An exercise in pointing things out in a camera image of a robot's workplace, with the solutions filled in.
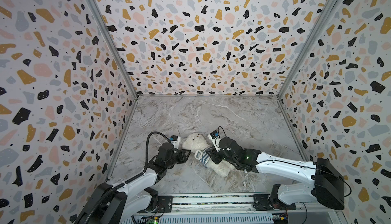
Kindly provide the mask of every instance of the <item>gray marble surface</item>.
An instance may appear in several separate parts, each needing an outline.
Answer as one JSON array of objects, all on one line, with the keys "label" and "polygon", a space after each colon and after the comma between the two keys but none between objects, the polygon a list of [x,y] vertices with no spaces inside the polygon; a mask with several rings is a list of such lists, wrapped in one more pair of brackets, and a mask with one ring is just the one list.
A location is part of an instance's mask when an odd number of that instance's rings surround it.
[{"label": "gray marble surface", "polygon": [[[242,148],[253,148],[278,157],[302,160],[275,97],[140,97],[129,131],[109,183],[131,178],[145,164],[145,141],[152,131],[166,136],[207,135],[222,126]],[[164,139],[153,135],[149,158]],[[273,184],[292,180],[273,174],[231,171],[226,178],[203,165],[192,154],[176,165],[154,189],[160,193],[269,192]]]}]

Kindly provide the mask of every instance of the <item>wire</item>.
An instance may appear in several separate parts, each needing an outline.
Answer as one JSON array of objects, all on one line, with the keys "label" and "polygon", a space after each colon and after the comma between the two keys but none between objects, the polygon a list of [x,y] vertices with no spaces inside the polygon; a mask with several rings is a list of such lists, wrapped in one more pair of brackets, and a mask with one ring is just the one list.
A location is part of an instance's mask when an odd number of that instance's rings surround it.
[{"label": "wire", "polygon": [[[295,165],[295,166],[298,166],[298,167],[305,168],[305,166],[302,166],[302,165],[296,165],[296,164],[293,164],[293,163],[289,163],[289,162],[285,162],[285,161],[281,161],[281,160],[272,160],[272,159],[268,159],[268,160],[261,161],[261,162],[259,162],[258,164],[263,163],[263,162],[267,162],[267,161],[277,161],[277,162],[287,163],[287,164],[290,164],[290,165]],[[327,172],[327,171],[324,171],[324,170],[317,169],[317,168],[312,168],[312,167],[307,167],[307,168],[308,168],[308,169],[313,169],[313,170],[318,170],[318,171],[321,171],[321,172],[324,172],[324,173],[327,173],[327,174],[329,174],[329,175],[332,175],[332,176],[336,177],[338,180],[341,180],[342,182],[344,182],[344,183],[349,187],[349,189],[350,189],[350,192],[349,192],[347,195],[345,195],[344,197],[348,197],[348,196],[351,194],[351,187],[350,187],[350,185],[349,185],[347,182],[345,182],[344,180],[342,180],[341,178],[339,178],[338,176],[336,176],[336,175],[334,175],[334,174],[332,174],[332,173],[330,173],[330,172]]]},{"label": "wire", "polygon": [[219,134],[219,139],[221,140],[220,133],[219,133],[219,128],[222,129],[222,131],[224,132],[224,136],[225,136],[225,137],[227,137],[227,135],[225,134],[224,128],[222,128],[222,126],[219,126],[219,127],[217,128],[217,133]]},{"label": "wire", "polygon": [[151,132],[148,137],[147,137],[147,141],[145,143],[145,166],[144,166],[144,172],[147,171],[147,168],[148,168],[148,146],[149,146],[149,138],[153,135],[153,134],[159,134],[160,136],[163,136],[168,143],[171,143],[170,140],[163,134],[163,133],[160,133],[158,131],[153,131]]},{"label": "wire", "polygon": [[308,211],[307,211],[307,207],[305,206],[305,203],[304,203],[304,202],[302,202],[302,203],[303,203],[303,205],[304,205],[304,208],[305,208],[305,219],[304,219],[304,221],[303,221],[303,223],[302,223],[302,224],[304,224],[304,223],[305,223],[305,221],[307,220]]},{"label": "wire", "polygon": [[108,190],[107,192],[105,192],[100,198],[99,200],[95,203],[95,205],[91,208],[91,211],[88,213],[86,219],[84,220],[84,224],[87,224],[92,215],[94,214],[94,212],[98,209],[98,207],[100,206],[100,204],[102,202],[104,202],[105,200],[107,200],[107,198],[109,198],[111,196],[111,194],[113,194],[113,192],[117,191],[117,189],[120,189],[121,187],[123,187],[125,184],[128,184],[129,182],[132,182],[134,181],[135,179],[139,178],[140,176],[142,176],[143,173],[140,172],[139,174],[135,175],[134,177],[128,179],[125,181],[125,183],[121,183],[113,188],[111,188],[110,190]]},{"label": "wire", "polygon": [[134,224],[138,224],[138,223],[136,222],[136,220],[134,219],[134,215],[132,215],[132,221],[133,221]]}]

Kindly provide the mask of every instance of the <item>teddy bear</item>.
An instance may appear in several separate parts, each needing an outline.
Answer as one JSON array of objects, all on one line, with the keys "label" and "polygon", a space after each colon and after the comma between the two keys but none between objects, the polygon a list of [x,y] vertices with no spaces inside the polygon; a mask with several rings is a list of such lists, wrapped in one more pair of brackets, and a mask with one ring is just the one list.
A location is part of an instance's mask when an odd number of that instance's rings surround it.
[{"label": "teddy bear", "polygon": [[206,150],[210,147],[204,137],[199,133],[190,134],[187,139],[181,143],[181,148],[188,149],[194,153],[194,157],[198,159],[206,168],[210,168],[221,177],[228,176],[231,170],[235,167],[223,160],[218,165],[213,163],[210,157],[207,155]]}]

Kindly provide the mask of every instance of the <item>terrazzo wall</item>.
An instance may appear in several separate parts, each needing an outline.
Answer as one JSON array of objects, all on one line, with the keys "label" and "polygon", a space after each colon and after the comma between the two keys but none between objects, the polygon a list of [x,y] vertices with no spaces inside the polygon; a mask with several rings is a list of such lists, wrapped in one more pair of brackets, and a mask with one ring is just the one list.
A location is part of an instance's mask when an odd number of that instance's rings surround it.
[{"label": "terrazzo wall", "polygon": [[311,160],[352,187],[349,223],[391,223],[391,0],[338,2],[282,102]]},{"label": "terrazzo wall", "polygon": [[85,0],[0,0],[0,223],[72,223],[132,103]]},{"label": "terrazzo wall", "polygon": [[138,94],[277,94],[327,0],[96,0]]}]

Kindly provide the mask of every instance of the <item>metal frame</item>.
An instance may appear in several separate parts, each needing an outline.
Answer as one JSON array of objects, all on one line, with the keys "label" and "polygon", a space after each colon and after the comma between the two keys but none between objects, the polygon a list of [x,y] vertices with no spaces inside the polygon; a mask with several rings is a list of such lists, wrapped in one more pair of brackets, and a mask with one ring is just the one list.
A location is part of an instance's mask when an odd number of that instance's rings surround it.
[{"label": "metal frame", "polygon": [[283,94],[286,93],[286,90],[290,86],[291,81],[293,80],[293,77],[297,74],[297,71],[300,69],[302,64],[305,61],[305,57],[310,50],[312,43],[315,42],[316,37],[318,37],[323,30],[328,18],[331,15],[331,11],[335,5],[337,0],[327,0],[325,7],[322,9],[321,14],[319,15],[314,27],[312,28],[310,35],[308,36],[307,40],[304,43],[304,46],[302,50],[300,51],[299,55],[297,56],[296,61],[292,65],[291,69],[288,72],[288,75],[284,81],[284,83],[281,86],[280,91],[278,92],[278,98],[281,99]]},{"label": "metal frame", "polygon": [[132,81],[130,80],[130,77],[126,71],[126,68],[124,64],[122,63],[122,59],[120,57],[119,52],[117,51],[117,48],[114,44],[113,39],[111,38],[109,31],[107,29],[107,26],[105,25],[102,15],[100,14],[99,8],[95,0],[86,0],[88,7],[90,8],[90,11],[92,13],[92,16],[94,20],[96,21],[98,28],[100,29],[100,32],[102,33],[102,36],[104,40],[106,41],[106,44],[112,53],[115,63],[117,64],[117,67],[119,68],[122,76],[124,77],[124,80],[126,82],[126,85],[130,91],[130,94],[133,96],[134,99],[136,99],[137,93],[136,90],[134,89],[134,86],[132,84]]},{"label": "metal frame", "polygon": [[118,146],[117,146],[117,148],[114,151],[113,157],[111,158],[111,162],[110,162],[110,165],[109,165],[108,173],[107,173],[107,176],[106,176],[106,181],[108,181],[109,178],[112,177],[112,175],[113,175],[115,164],[117,163],[118,157],[120,155],[120,151],[121,151],[122,146],[123,146],[123,144],[125,142],[126,134],[127,134],[127,131],[129,130],[130,123],[131,123],[131,121],[133,119],[134,112],[136,111],[137,104],[138,104],[138,99],[136,98],[134,100],[133,104],[132,104],[132,106],[133,106],[132,107],[132,111],[130,112],[130,115],[129,115],[128,119],[127,119],[127,122],[124,125],[124,132],[122,133],[122,135],[121,135],[121,137],[119,139]]}]

